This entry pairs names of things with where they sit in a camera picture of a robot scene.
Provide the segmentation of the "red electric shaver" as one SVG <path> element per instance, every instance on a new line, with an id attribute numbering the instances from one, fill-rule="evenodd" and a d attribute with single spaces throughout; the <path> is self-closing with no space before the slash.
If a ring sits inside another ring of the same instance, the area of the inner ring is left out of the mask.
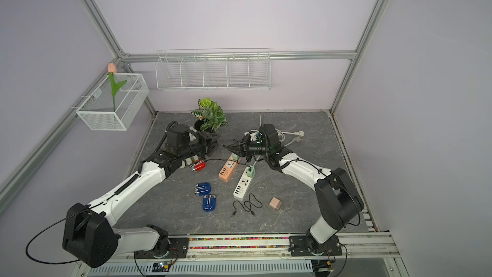
<path id="1" fill-rule="evenodd" d="M 202 169 L 204 169 L 206 167 L 206 162 L 204 160 L 200 160 L 194 164 L 192 164 L 190 166 L 191 170 L 193 172 L 198 172 L 198 171 L 201 171 Z"/>

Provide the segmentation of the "white power strip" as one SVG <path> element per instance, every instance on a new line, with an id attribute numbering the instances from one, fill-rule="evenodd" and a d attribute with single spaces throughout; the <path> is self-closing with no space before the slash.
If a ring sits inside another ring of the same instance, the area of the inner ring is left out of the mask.
<path id="1" fill-rule="evenodd" d="M 249 186 L 252 182 L 252 179 L 253 178 L 249 178 L 247 177 L 246 175 L 246 169 L 248 167 L 245 168 L 244 172 L 242 173 L 240 179 L 239 179 L 239 182 L 236 186 L 236 188 L 234 189 L 234 192 L 233 192 L 233 196 L 236 200 L 239 200 L 239 201 L 243 201 L 248 189 L 249 189 Z"/>

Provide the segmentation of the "blue electric shaver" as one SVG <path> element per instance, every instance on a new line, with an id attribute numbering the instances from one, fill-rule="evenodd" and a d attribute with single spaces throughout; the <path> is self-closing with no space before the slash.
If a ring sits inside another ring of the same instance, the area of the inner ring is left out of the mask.
<path id="1" fill-rule="evenodd" d="M 195 194 L 198 196 L 206 196 L 211 193 L 211 185 L 208 182 L 198 183 L 195 186 Z"/>
<path id="2" fill-rule="evenodd" d="M 207 194 L 203 197 L 202 209 L 205 212 L 212 212 L 215 210 L 217 198 L 214 194 Z"/>

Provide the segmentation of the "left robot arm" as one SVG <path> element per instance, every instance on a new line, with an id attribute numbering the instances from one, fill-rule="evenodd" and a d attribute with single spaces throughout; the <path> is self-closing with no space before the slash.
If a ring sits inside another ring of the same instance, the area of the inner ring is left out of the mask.
<path id="1" fill-rule="evenodd" d="M 102 266 L 113 256 L 137 251 L 146 251 L 155 258 L 169 255 L 172 246 L 164 229 L 153 224 L 128 229 L 115 225 L 133 204 L 176 170 L 210 156 L 219 137 L 216 132 L 195 130 L 177 121 L 168 124 L 156 149 L 140 162 L 132 176 L 90 203 L 70 207 L 61 219 L 62 248 L 91 268 Z"/>

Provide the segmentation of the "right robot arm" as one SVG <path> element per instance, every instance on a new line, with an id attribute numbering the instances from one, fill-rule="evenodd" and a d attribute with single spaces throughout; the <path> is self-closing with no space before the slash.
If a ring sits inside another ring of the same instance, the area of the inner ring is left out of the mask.
<path id="1" fill-rule="evenodd" d="M 262 124 L 254 133 L 225 149 L 250 162 L 261 156 L 270 169 L 291 176 L 310 187 L 316 194 L 320 217 L 306 232 L 303 247 L 291 250 L 320 255 L 329 249 L 329 241 L 365 208 L 364 201 L 348 173 L 342 168 L 319 167 L 284 146 L 273 124 Z"/>

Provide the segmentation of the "potted green plant black vase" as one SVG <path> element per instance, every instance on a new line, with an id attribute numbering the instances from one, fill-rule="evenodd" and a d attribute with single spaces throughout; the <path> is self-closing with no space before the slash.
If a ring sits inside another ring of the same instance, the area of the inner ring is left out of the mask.
<path id="1" fill-rule="evenodd" d="M 204 132 L 218 132 L 229 124 L 224 110 L 216 101 L 206 97 L 199 99 L 198 109 L 192 111 L 192 115 L 197 119 L 195 129 Z"/>

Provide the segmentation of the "orange power strip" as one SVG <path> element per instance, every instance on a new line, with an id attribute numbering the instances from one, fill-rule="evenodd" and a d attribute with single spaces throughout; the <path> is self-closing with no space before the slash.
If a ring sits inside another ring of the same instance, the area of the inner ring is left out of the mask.
<path id="1" fill-rule="evenodd" d="M 232 157 L 230 157 L 225 161 L 224 167 L 219 172 L 219 178 L 224 182 L 229 182 L 231 179 L 235 169 L 239 165 L 239 161 L 234 161 Z"/>

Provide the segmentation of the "pink charger adapter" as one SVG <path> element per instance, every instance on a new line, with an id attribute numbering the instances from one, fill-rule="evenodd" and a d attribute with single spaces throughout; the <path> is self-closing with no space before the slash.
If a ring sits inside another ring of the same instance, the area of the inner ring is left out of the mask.
<path id="1" fill-rule="evenodd" d="M 280 199 L 278 199 L 277 197 L 273 197 L 270 200 L 269 206 L 273 210 L 279 211 L 281 209 L 281 207 L 282 207 L 282 204 L 283 204 L 283 202 Z"/>

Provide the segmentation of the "artificial pink tulip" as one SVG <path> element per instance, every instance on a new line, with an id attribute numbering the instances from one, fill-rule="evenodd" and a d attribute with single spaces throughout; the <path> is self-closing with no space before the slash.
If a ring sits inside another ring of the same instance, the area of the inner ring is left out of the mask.
<path id="1" fill-rule="evenodd" d="M 108 79 L 110 81 L 110 86 L 111 86 L 111 97 L 112 97 L 112 104 L 113 104 L 113 111 L 116 112 L 116 95 L 119 92 L 119 90 L 125 86 L 127 83 L 127 80 L 123 80 L 121 82 L 117 82 L 115 79 L 115 74 L 117 74 L 117 66 L 114 63 L 109 63 L 108 64 Z"/>

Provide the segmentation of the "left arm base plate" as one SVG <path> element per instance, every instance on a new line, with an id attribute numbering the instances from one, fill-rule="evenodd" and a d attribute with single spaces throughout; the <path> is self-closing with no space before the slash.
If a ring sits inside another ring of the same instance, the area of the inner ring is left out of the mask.
<path id="1" fill-rule="evenodd" d="M 189 243 L 188 237 L 167 237 L 150 251 L 137 251 L 136 258 L 137 260 L 184 259 L 187 256 Z"/>

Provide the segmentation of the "white mesh wall basket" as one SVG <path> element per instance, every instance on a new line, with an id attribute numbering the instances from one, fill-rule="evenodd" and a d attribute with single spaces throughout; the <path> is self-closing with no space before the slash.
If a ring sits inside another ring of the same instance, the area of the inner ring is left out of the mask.
<path id="1" fill-rule="evenodd" d="M 76 109 L 93 131 L 126 131 L 149 94 L 141 74 L 110 73 Z"/>

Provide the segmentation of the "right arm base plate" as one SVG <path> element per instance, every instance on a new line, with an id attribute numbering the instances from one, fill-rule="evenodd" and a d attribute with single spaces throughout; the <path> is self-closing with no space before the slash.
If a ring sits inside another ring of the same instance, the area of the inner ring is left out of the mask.
<path id="1" fill-rule="evenodd" d="M 292 256 L 340 256 L 343 253 L 342 245 L 336 235 L 324 243 L 319 243 L 308 235 L 291 235 L 288 251 Z"/>

